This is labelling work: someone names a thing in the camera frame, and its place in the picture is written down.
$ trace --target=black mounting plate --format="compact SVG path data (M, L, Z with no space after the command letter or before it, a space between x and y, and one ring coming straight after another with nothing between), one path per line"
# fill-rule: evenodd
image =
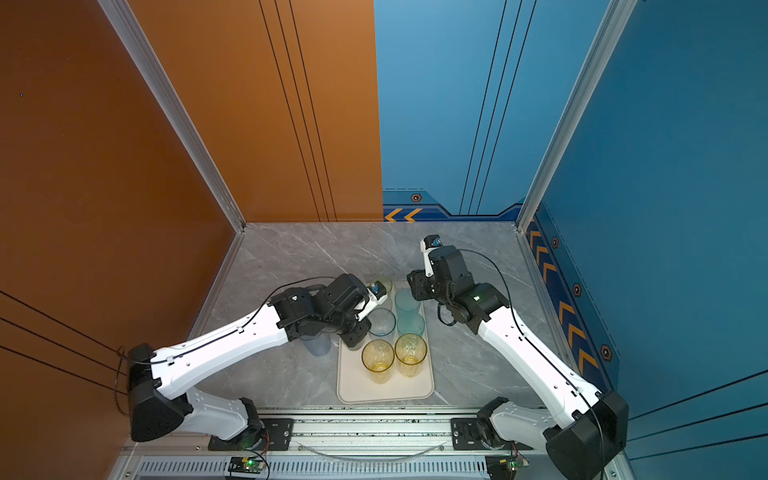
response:
M293 419L261 419L261 421L264 422L266 432L270 434L270 451L285 452L293 436ZM266 436L253 445L251 450L260 452L265 448ZM228 452L234 449L230 442L212 435L208 442L208 450L211 452Z
M492 452L509 452L512 442L504 442L500 449L490 449L482 441L478 430L478 419L451 419L451 436L454 450L489 450ZM518 450L533 450L524 443L516 442Z

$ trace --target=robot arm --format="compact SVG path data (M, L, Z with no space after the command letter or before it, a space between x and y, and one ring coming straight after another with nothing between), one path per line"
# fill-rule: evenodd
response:
M131 438L146 442L179 429L215 435L230 449L251 448L264 429L253 402L221 399L194 386L254 353L305 335L338 333L355 346L370 329L367 315L386 298L381 283L366 286L344 274L328 286L286 289L196 339L158 350L147 344L133 348L128 354Z
M627 441L627 403L602 393L565 365L526 325L509 301L489 283L475 283L461 251L437 235L421 242L424 270L408 275L417 300L437 300L455 323L464 323L496 348L547 406L549 415L498 398L478 413L486 444L517 440L545 447L569 480L591 479Z

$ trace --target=vent grille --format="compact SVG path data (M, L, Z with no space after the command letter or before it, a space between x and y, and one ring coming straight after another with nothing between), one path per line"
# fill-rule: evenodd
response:
M139 479L222 478L228 475L229 456L145 456L138 468ZM487 478L485 458L475 455L430 456L404 462L376 460L350 462L325 458L275 455L270 460L270 480L315 478ZM266 478L261 475L242 477Z

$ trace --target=orange chevron arrow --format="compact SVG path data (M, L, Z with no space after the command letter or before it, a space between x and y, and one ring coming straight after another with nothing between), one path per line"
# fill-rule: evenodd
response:
M567 311L573 313L574 315L576 315L576 312L574 311L574 307L572 307L572 306L568 305L567 303L561 301L560 302L560 324L561 325L563 324L563 310L567 310Z
M541 253L549 253L549 250L547 250L547 247L536 247L536 265L539 264L539 260L541 259Z
M589 363L594 365L596 369L599 369L597 360L592 358L592 355L589 353L586 353L584 350L579 349L578 351L578 371L581 373L584 373L584 361L587 360Z
M387 215L386 217L384 217L384 219L385 219L385 220L389 220L390 222L396 222L397 220L395 220L395 219L394 219L394 218L392 218L392 217L394 217L396 214L399 214L401 210L402 210L402 208L396 208L396 209L392 210L392 211L389 213L389 215Z
M422 209L421 208L417 208L416 210L414 210L410 214L406 215L406 220L409 221L409 222L415 222L416 220L413 220L413 216L416 215L420 211L422 211Z
M558 269L554 268L554 265L551 263L544 262L544 283L547 283L547 270L552 270L553 272L558 271Z
M540 236L541 236L541 232L537 232L535 230L531 232L531 250L533 250L533 237L540 237Z
M573 325L573 323L571 325L568 325L568 345L570 345L571 348L573 348L573 345L574 345L574 333L576 333L576 335L579 335L581 338L585 340L587 339L587 336L584 335L584 332L576 328Z

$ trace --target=orange wall panel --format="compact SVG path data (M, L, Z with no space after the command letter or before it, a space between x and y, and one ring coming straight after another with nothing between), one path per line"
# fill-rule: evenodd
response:
M130 5L246 220L381 219L372 0Z
M0 18L0 290L111 348L181 341L231 225L97 2ZM117 356L3 295L0 317L106 365L0 321L0 476L103 478L129 429L110 388L7 349L110 387Z
M293 13L338 220L381 220L373 1L294 0Z

